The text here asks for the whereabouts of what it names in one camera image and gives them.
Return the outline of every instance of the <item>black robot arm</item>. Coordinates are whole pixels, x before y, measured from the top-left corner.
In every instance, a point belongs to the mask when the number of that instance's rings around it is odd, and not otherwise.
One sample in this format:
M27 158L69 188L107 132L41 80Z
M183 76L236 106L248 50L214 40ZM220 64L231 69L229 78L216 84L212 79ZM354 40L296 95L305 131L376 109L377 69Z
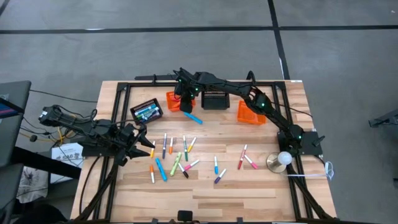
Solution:
M293 156L302 147L302 136L304 130L296 125L290 124L277 110L272 107L271 100L252 83L240 84L222 80L208 72L196 72L194 75L183 68L174 70L177 75L177 85L174 93L181 96L180 110L191 113L192 99L201 91L223 91L240 96L247 107L256 114L265 115L285 134L285 148Z
M84 141L78 142L84 147L106 148L113 152L115 163L124 166L127 157L130 159L141 156L149 156L147 152L139 150L136 144L154 147L145 137L147 130L145 125L135 128L127 124L119 128L116 123L107 119L94 120L92 114L89 118L77 118L62 111L59 105L44 107L39 117L41 124L52 127L64 127L84 136Z

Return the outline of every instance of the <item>purple marker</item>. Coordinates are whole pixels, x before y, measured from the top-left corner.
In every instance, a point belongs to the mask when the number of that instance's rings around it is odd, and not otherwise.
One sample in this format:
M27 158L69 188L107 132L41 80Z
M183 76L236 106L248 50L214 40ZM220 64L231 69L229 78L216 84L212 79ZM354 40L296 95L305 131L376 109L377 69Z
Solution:
M221 172L221 174L216 178L216 180L214 181L215 184L217 184L217 183L221 180L221 178L223 177L223 175L225 174L225 172L226 172L226 169L224 169L224 170Z

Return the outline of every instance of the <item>pink marker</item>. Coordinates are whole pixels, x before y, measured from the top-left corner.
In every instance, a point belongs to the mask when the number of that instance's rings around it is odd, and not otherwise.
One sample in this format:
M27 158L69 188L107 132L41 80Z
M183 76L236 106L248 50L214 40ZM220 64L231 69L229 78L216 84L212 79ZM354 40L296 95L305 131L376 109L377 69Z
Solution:
M199 162L199 159L196 160L195 162L192 162L191 164L187 165L184 167L185 171L191 169L191 167L193 167L195 164L197 164Z
M258 166L247 155L244 155L244 157L250 162L250 165L253 166L253 168L258 169Z
M241 154L241 159L239 160L238 169L241 169L242 162L243 162L243 156L244 156L244 154L246 153L246 149L247 149L247 148L248 148L248 145L245 144L245 145L244 145L244 148L243 148L243 151L242 151L242 154Z

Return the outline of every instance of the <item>gray carpet floor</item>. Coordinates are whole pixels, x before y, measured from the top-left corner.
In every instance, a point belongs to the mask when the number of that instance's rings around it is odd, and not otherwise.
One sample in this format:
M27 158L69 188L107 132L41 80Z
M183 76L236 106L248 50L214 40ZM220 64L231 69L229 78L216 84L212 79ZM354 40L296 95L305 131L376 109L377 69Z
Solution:
M275 0L280 26L398 25L389 0ZM271 26L265 0L10 0L0 30L178 26ZM343 220L396 223L398 129L368 120L398 109L398 30L281 31L291 79L303 80ZM0 34L0 80L96 100L104 80L133 80L184 67L222 78L283 78L274 33L265 31L115 34ZM43 106L89 114L93 104L31 93L26 118ZM36 152L49 143L17 145ZM53 202L65 216L70 198Z

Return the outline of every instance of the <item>orange bin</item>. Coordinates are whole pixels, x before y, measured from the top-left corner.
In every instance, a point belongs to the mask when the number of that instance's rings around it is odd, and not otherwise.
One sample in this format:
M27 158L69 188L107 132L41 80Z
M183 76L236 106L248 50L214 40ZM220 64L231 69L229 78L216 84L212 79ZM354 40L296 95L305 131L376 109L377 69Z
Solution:
M265 115L259 115L251 111L243 100L239 101L237 119L240 122L257 125L265 124L267 121Z
M178 95L175 95L174 97L174 91L170 91L166 93L166 99L167 99L167 108L170 111L176 112L180 111L180 99ZM192 100L192 107L196 105L196 101Z

